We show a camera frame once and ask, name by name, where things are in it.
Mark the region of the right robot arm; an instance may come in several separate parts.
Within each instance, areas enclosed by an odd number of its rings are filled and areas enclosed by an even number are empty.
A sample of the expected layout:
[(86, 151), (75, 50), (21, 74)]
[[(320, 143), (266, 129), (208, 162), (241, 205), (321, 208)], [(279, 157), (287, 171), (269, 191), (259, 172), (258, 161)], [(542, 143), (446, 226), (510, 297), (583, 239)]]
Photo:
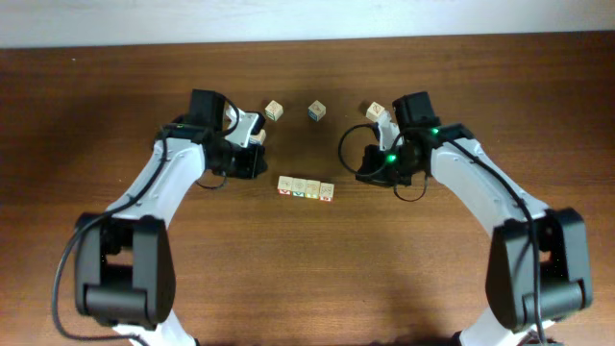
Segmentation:
[(364, 149), (357, 180), (398, 189), (414, 175), (435, 179), (479, 221), (491, 245), (487, 309), (451, 345), (548, 345), (550, 326), (593, 303), (585, 222), (523, 190), (461, 123), (444, 125), (427, 92), (405, 95), (366, 116), (376, 143)]

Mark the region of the wooden block green letter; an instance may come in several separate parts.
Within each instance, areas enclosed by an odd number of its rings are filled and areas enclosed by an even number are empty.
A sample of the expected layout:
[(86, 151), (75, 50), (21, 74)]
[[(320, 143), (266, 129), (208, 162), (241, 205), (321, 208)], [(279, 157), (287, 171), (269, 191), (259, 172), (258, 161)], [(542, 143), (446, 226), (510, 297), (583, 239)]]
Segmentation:
[(307, 189), (307, 180), (301, 178), (294, 178), (292, 180), (292, 195), (295, 197), (305, 197)]

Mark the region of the wooden block red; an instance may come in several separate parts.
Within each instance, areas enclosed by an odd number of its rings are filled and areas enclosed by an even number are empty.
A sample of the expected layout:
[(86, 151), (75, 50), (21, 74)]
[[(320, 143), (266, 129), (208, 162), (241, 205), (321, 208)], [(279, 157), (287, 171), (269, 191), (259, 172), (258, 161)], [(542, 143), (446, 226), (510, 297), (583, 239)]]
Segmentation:
[(325, 202), (331, 202), (333, 199), (334, 185), (329, 183), (321, 183), (319, 190), (319, 199)]

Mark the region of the wooden block yellow centre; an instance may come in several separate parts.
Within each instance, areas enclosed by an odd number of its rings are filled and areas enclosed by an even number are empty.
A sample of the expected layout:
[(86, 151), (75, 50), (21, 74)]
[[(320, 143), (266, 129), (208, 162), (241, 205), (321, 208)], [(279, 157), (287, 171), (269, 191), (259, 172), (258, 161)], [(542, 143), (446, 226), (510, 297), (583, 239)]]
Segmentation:
[(306, 180), (306, 197), (310, 199), (318, 199), (320, 194), (319, 181)]

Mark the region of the wooden block plain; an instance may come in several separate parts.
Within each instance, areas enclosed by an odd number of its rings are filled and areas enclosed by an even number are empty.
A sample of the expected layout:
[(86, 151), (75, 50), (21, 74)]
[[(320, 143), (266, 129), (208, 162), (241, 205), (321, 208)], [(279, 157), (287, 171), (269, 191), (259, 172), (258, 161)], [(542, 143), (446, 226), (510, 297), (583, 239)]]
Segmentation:
[(280, 176), (278, 180), (277, 190), (281, 195), (291, 195), (293, 186), (293, 178)]

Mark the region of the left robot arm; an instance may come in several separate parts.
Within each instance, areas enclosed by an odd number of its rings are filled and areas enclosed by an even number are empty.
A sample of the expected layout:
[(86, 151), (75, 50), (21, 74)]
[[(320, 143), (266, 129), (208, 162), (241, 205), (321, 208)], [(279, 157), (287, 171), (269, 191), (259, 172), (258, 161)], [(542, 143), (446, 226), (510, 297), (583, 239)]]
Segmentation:
[(152, 155), (124, 194), (101, 213), (84, 213), (64, 252), (74, 259), (76, 310), (134, 345), (195, 345), (173, 310), (176, 274), (168, 228), (206, 172), (224, 181), (264, 172), (254, 137), (265, 123), (225, 95), (194, 89), (187, 113), (157, 132)]

